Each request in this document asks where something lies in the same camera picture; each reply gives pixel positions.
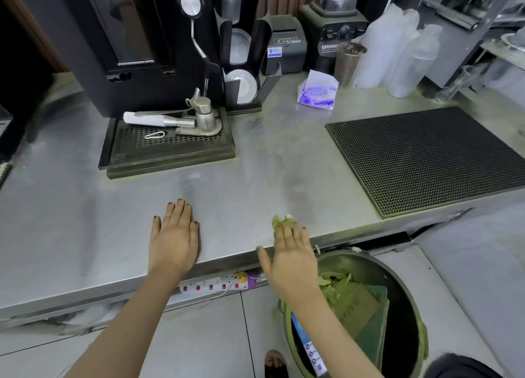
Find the person's left hand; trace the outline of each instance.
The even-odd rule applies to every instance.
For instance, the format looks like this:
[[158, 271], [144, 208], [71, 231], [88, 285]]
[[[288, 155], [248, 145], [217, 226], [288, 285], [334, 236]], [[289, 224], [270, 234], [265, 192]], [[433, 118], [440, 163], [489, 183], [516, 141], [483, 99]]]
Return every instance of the person's left hand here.
[[195, 263], [199, 250], [199, 223], [192, 219], [192, 206], [183, 199], [170, 202], [162, 219], [153, 217], [148, 273], [162, 269], [181, 280]]

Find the forearm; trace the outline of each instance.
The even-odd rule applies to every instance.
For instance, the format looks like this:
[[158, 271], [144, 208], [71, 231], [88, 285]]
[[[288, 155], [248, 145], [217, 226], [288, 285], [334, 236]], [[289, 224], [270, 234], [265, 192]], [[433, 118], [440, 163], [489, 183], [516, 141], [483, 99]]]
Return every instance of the forearm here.
[[381, 373], [338, 321], [321, 292], [304, 307], [293, 308], [332, 378], [379, 378]]
[[136, 378], [168, 298], [180, 277], [151, 271], [65, 378]]

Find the black sandal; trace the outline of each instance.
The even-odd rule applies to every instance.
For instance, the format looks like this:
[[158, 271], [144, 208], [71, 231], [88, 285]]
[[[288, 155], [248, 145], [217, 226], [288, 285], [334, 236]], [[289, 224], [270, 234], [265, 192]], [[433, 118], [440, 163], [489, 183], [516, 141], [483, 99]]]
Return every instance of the black sandal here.
[[264, 358], [264, 377], [288, 378], [285, 358], [276, 350], [270, 350], [266, 353]]

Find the round trash bin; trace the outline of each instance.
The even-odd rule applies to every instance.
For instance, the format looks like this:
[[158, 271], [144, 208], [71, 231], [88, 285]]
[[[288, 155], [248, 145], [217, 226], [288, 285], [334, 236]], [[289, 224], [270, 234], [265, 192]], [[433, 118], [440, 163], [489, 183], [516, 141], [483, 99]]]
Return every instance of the round trash bin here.
[[[363, 252], [339, 250], [318, 257], [319, 271], [351, 273], [352, 281], [388, 288], [390, 302], [381, 372], [385, 378], [416, 378], [428, 358], [428, 337], [417, 305], [401, 279], [383, 262]], [[284, 328], [293, 359], [305, 378], [315, 378], [314, 370], [295, 333], [291, 310], [284, 302]]]

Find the power strip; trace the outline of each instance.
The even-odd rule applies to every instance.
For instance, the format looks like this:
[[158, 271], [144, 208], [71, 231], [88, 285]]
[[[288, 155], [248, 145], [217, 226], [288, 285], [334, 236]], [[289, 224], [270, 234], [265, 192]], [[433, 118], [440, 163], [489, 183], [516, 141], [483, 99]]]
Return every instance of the power strip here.
[[214, 277], [208, 280], [181, 284], [179, 289], [182, 293], [192, 292], [199, 294], [222, 292], [226, 290], [247, 290], [248, 280], [246, 272], [241, 271], [239, 273]]

